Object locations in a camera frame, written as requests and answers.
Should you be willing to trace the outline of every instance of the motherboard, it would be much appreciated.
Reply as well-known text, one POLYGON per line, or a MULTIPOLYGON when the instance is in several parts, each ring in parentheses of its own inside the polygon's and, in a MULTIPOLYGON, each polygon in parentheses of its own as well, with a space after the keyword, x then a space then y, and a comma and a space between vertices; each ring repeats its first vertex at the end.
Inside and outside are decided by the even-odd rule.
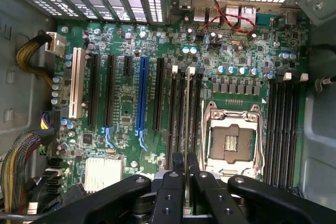
POLYGON ((224 181, 244 174, 296 186, 309 21, 276 27, 274 17, 257 13, 253 36, 186 19, 169 27, 60 21, 66 53, 56 57, 51 102, 61 126, 46 153, 49 166, 62 160, 64 191, 152 179, 185 150, 224 181))

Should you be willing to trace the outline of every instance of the beige pci slot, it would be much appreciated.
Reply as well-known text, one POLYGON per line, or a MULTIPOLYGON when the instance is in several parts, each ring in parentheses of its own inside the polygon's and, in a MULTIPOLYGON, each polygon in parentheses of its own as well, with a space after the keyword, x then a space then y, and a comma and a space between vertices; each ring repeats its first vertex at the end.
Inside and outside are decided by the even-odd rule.
POLYGON ((85 50, 75 47, 72 56, 69 118, 80 118, 82 116, 84 69, 85 50))

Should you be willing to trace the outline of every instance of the pci slot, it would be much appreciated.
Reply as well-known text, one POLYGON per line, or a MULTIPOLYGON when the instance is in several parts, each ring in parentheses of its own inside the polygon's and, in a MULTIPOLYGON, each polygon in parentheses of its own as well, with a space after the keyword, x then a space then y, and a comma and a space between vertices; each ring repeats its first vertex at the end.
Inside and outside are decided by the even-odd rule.
POLYGON ((75 47, 72 57, 69 118, 82 117, 81 103, 83 96, 84 69, 85 50, 75 47))
POLYGON ((193 125, 191 131, 191 152, 196 153, 197 147, 197 137, 198 137, 198 125, 199 125, 199 108, 200 108, 200 101, 201 101, 201 84, 203 79, 203 70, 199 69, 198 74, 196 75, 195 81, 195 99, 194 99, 194 113, 193 113, 193 125))
POLYGON ((113 123, 114 95, 115 95, 115 77, 117 72, 117 57, 108 55, 106 76, 106 96, 105 96, 105 115, 104 127, 110 127, 113 123))
POLYGON ((164 58, 158 58, 156 60, 156 81, 155 81, 155 99, 154 99, 154 117, 153 117, 154 131, 161 130, 163 79, 164 79, 164 58))
POLYGON ((169 120, 167 133, 167 150, 166 150, 166 169, 172 169, 172 152, 175 126, 175 106, 176 106, 176 89, 177 89, 177 66, 173 66, 172 84, 170 88, 170 105, 169 120))
POLYGON ((135 135, 139 138, 139 144, 145 151, 147 151, 147 146, 144 142, 143 131, 145 129, 148 68, 149 59, 147 56, 142 56, 140 58, 138 108, 135 123, 135 135))
POLYGON ((180 152, 183 139, 183 112, 184 112, 184 91, 185 91, 185 69, 180 72, 180 93, 178 97, 178 112, 176 119, 176 138, 174 152, 180 152))
POLYGON ((90 86, 89 86, 89 107, 88 107, 88 124, 97 125, 98 100, 99 100, 99 84, 100 84, 100 55, 92 55, 90 70, 90 86))

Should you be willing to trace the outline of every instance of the blue pcie slot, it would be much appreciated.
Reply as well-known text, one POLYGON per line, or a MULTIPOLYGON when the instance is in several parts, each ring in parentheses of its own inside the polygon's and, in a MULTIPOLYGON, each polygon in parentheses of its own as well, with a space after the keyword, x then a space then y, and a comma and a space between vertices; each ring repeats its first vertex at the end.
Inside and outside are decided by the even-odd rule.
POLYGON ((143 131, 145 129, 148 67, 149 58, 147 56, 142 56, 140 58, 138 108, 135 122, 135 135, 139 137, 139 144, 145 151, 147 151, 147 146, 144 142, 143 131))

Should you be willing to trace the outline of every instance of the red wire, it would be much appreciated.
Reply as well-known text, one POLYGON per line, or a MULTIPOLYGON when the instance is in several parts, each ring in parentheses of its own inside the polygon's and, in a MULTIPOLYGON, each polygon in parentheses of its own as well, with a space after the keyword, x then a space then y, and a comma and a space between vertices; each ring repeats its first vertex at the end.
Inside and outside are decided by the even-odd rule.
POLYGON ((237 15, 232 15, 232 14, 224 14, 223 13, 223 10, 221 9, 221 7, 219 6, 219 3, 217 0, 213 0, 215 2, 215 6, 218 10, 218 12, 220 13, 220 15, 218 15, 217 17, 213 18, 212 20, 210 20, 207 24, 205 24, 203 27, 202 27, 202 30, 204 30, 207 26, 209 26, 213 21, 215 21, 216 19, 220 19, 221 21, 227 23, 229 25, 229 27, 231 27, 234 31, 237 31, 239 33, 243 33, 243 34, 249 34, 251 33, 252 31, 254 31, 256 29, 256 25, 252 22, 252 20, 248 19, 248 18, 245 18, 245 17, 242 17, 242 16, 237 16, 237 15), (244 30, 241 30, 241 29, 238 29, 236 28, 231 22, 229 22, 226 18, 226 16, 229 16, 229 17, 235 17, 235 18, 238 18, 238 19, 243 19, 243 20, 246 20, 248 21, 252 26, 253 26, 253 29, 251 31, 244 31, 244 30))

